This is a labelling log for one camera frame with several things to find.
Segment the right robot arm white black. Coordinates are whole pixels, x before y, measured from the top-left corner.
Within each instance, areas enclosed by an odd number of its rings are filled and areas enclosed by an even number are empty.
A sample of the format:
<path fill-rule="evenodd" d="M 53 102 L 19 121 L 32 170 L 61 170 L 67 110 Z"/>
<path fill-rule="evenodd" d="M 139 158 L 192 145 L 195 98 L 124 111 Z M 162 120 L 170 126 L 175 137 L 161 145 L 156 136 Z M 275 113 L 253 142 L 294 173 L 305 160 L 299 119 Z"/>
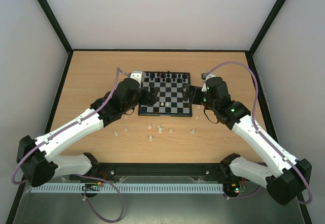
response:
<path fill-rule="evenodd" d="M 264 165 L 260 165 L 232 153 L 221 161 L 225 178 L 246 178 L 265 188 L 280 205 L 288 204 L 307 188 L 311 164 L 306 159 L 297 159 L 268 135 L 249 109 L 231 99 L 222 78 L 208 75 L 203 87 L 185 85 L 182 90 L 185 100 L 212 111 L 219 123 L 245 140 L 264 160 Z"/>

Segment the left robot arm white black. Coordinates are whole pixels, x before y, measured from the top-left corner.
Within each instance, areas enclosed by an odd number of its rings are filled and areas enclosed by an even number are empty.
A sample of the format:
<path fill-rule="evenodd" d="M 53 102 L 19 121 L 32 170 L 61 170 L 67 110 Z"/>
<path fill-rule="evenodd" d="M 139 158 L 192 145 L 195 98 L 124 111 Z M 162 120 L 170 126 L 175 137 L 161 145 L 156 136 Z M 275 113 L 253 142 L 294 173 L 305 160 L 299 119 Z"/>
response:
<path fill-rule="evenodd" d="M 17 167 L 25 180 L 37 187 L 56 176 L 93 174 L 98 162 L 92 154 L 60 156 L 60 153 L 83 137 L 119 120 L 136 105 L 155 104 L 157 88 L 142 88 L 141 84 L 140 79 L 125 78 L 67 124 L 35 139 L 29 135 L 23 137 L 19 141 Z"/>

